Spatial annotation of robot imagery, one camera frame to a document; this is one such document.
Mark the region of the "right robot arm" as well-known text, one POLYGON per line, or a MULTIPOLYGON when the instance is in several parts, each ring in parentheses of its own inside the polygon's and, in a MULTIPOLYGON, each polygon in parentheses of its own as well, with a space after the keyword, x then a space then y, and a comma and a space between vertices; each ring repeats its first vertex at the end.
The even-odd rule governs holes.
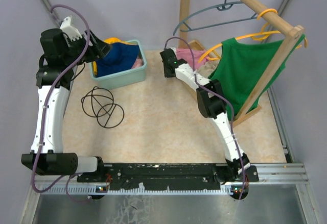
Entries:
POLYGON ((177 78, 196 92, 198 110, 211 121, 224 148, 228 175, 234 181, 246 181, 246 170, 250 161, 239 146, 233 128, 230 125, 221 84, 218 80, 209 80, 193 70, 184 59, 178 59, 174 49, 165 48, 160 52, 164 76, 177 78))

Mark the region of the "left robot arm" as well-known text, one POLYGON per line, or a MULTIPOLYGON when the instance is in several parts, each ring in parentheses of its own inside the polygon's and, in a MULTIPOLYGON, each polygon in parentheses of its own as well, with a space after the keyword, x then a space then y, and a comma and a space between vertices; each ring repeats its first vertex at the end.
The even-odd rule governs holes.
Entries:
POLYGON ((21 156, 21 163, 41 176, 88 173, 99 182, 106 177, 106 168, 99 165, 99 157, 64 153, 62 129, 76 67, 105 57, 111 46, 91 30, 77 36, 67 30, 45 30, 40 43, 43 54, 36 74, 39 101, 36 133, 30 152, 21 156))

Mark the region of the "black wire hat stand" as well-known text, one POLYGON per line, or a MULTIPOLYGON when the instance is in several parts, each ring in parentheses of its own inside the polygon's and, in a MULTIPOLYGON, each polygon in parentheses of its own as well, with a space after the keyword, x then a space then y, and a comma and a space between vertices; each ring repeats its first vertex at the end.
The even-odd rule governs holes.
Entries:
POLYGON ((80 99, 82 110, 88 117, 94 118, 98 125, 104 129, 118 127, 125 118, 123 107, 115 102, 113 93, 105 88, 94 86, 80 99), (113 115, 120 110, 121 117, 113 125, 113 115))

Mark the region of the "teal plastic bin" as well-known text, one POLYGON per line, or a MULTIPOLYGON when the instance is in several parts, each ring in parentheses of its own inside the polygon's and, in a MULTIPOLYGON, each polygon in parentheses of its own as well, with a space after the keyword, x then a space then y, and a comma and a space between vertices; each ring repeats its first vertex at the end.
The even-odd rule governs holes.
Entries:
POLYGON ((98 86, 115 89, 145 80, 147 60, 137 39, 122 41, 109 38, 105 42, 112 45, 109 54, 103 59, 89 63, 90 76, 98 86), (143 59, 144 64, 132 69, 137 58, 143 59))

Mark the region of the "wooden clothes rack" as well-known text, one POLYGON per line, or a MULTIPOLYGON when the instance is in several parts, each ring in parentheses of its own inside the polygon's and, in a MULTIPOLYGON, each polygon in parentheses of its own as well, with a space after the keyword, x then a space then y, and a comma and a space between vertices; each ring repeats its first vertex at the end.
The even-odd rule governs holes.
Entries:
POLYGON ((276 51, 272 60, 269 62, 267 68, 264 70, 260 79, 256 83, 255 87, 251 91, 249 98, 247 98, 245 104, 242 106, 240 112, 237 115, 231 117, 231 122, 236 125, 242 123, 252 115, 254 112, 250 112, 250 107, 254 104, 255 100, 267 87, 269 81, 273 78, 273 75, 277 72, 278 68, 286 60, 287 56, 291 53, 291 50, 297 47, 297 42, 304 34, 305 29, 302 26, 291 26, 288 22, 283 20, 278 13, 272 8, 267 8, 263 3, 258 0, 240 0, 247 7, 253 10, 258 19, 264 19, 268 24, 276 28, 276 31, 284 35, 284 40, 281 46, 276 51))

